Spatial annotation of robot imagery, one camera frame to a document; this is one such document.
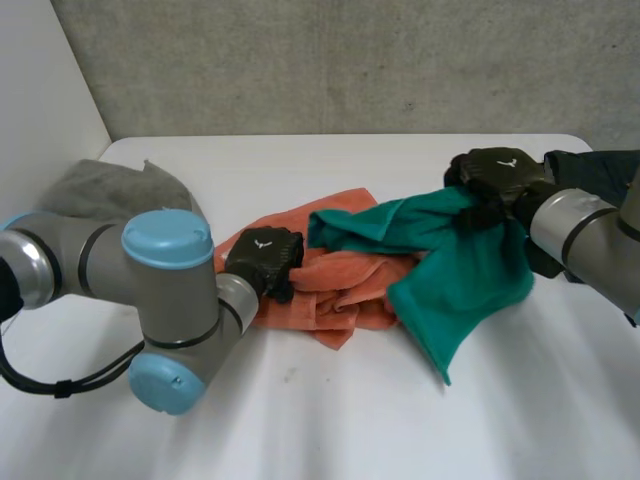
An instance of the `black cable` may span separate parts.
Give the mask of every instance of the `black cable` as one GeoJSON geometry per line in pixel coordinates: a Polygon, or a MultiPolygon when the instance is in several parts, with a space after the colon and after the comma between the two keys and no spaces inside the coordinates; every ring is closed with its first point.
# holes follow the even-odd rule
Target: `black cable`
{"type": "Polygon", "coordinates": [[[87,382],[90,382],[92,380],[95,380],[96,378],[101,377],[102,375],[104,375],[104,374],[110,372],[111,370],[113,370],[115,367],[120,365],[122,362],[127,360],[129,357],[131,357],[129,359],[129,363],[131,363],[131,360],[133,359],[133,357],[135,357],[138,353],[140,353],[143,348],[144,348],[144,342],[143,341],[137,343],[134,347],[130,348],[127,352],[125,352],[122,355],[120,355],[118,358],[116,358],[113,362],[111,362],[109,365],[107,365],[103,369],[98,370],[96,373],[93,373],[91,375],[87,375],[86,377],[81,378],[80,380],[76,380],[76,382],[77,383],[87,383],[87,382]]]}
{"type": "Polygon", "coordinates": [[[0,337],[0,373],[9,385],[23,392],[65,398],[76,393],[96,390],[113,382],[129,368],[133,357],[143,348],[144,342],[139,342],[106,367],[80,380],[42,383],[22,375],[11,366],[4,351],[2,337],[0,337]]]}

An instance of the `orange towel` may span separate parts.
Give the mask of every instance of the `orange towel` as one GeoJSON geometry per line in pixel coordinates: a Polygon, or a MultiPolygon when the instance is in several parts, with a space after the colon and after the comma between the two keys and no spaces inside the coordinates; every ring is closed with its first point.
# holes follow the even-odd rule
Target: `orange towel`
{"type": "MultiPolygon", "coordinates": [[[[364,188],[347,190],[288,212],[268,215],[246,228],[285,227],[307,236],[309,214],[335,208],[351,213],[377,205],[364,188]]],[[[216,272],[224,269],[225,254],[241,232],[216,248],[216,272]]],[[[305,248],[301,268],[291,270],[295,288],[293,300],[280,305],[263,298],[255,325],[306,330],[328,347],[338,349],[356,327],[386,329],[396,317],[385,309],[387,287],[402,279],[417,261],[409,255],[384,256],[357,252],[329,253],[322,248],[305,248]]]]}

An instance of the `black cloth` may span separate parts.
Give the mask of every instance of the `black cloth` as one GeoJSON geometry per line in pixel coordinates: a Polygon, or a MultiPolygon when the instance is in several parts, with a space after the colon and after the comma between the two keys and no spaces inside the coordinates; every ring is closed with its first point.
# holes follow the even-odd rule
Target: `black cloth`
{"type": "MultiPolygon", "coordinates": [[[[620,208],[640,166],[640,150],[586,153],[556,150],[544,156],[544,163],[556,185],[593,193],[620,208]]],[[[582,283],[571,272],[565,275],[570,282],[582,283]]]]}

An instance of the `white wall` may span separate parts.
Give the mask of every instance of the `white wall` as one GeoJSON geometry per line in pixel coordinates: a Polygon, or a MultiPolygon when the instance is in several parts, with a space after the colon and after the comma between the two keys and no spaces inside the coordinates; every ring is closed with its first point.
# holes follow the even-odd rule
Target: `white wall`
{"type": "Polygon", "coordinates": [[[48,0],[0,1],[0,223],[111,143],[48,0]]]}

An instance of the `white tabletop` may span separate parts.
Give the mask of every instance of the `white tabletop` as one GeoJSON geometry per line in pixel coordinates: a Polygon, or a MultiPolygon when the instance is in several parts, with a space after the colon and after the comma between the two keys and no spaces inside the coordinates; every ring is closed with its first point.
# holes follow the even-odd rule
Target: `white tabletop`
{"type": "MultiPolygon", "coordinates": [[[[564,135],[136,138],[193,192],[220,242],[250,221],[340,190],[385,201],[438,189],[474,147],[585,151],[564,135]]],[[[631,479],[640,476],[640,333],[589,287],[536,278],[485,320],[445,388],[402,328],[356,330],[338,352],[250,330],[189,414],[139,403],[126,377],[68,400],[0,385],[2,479],[631,479]]],[[[15,366],[78,378],[141,338],[135,310],[67,297],[5,336],[15,366]]]]}

